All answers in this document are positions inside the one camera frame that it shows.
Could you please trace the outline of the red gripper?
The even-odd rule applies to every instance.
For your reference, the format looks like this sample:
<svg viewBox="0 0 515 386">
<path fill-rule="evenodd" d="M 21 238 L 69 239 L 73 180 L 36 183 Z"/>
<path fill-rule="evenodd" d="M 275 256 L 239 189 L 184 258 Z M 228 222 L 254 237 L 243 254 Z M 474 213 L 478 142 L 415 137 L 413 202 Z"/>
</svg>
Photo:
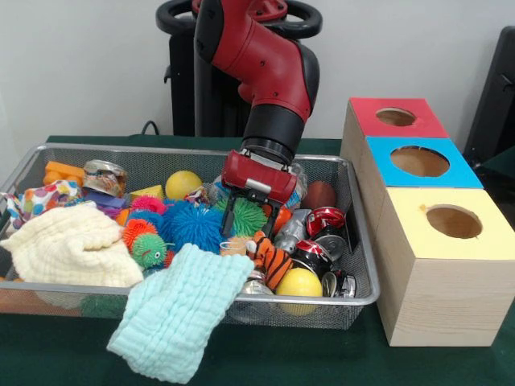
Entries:
<svg viewBox="0 0 515 386">
<path fill-rule="evenodd" d="M 229 238 L 232 233 L 237 198 L 246 198 L 270 207 L 268 220 L 262 227 L 265 236 L 270 238 L 281 206 L 288 201 L 296 188 L 297 176 L 283 164 L 256 154 L 248 155 L 231 150 L 225 159 L 221 182 L 229 189 L 222 219 L 222 236 Z"/>
</svg>

